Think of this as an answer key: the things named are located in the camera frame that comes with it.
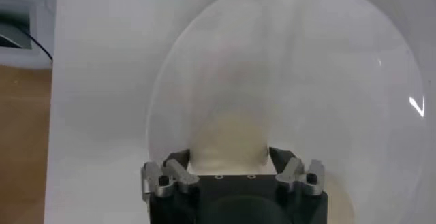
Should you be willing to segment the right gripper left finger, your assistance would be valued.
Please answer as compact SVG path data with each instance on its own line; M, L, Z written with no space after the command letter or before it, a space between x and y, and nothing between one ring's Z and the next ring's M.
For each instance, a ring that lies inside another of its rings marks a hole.
M175 191L189 194L195 191L200 183L199 176L188 172L190 150L170 153L164 162L149 161L141 167L142 197L151 195L166 198Z

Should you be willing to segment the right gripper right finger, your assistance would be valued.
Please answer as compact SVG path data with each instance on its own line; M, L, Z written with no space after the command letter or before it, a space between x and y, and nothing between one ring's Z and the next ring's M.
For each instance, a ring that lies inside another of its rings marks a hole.
M269 155L277 172L275 180L288 192L300 189L311 197L324 192L325 167L320 160L312 159L306 170L302 160L289 150L269 147Z

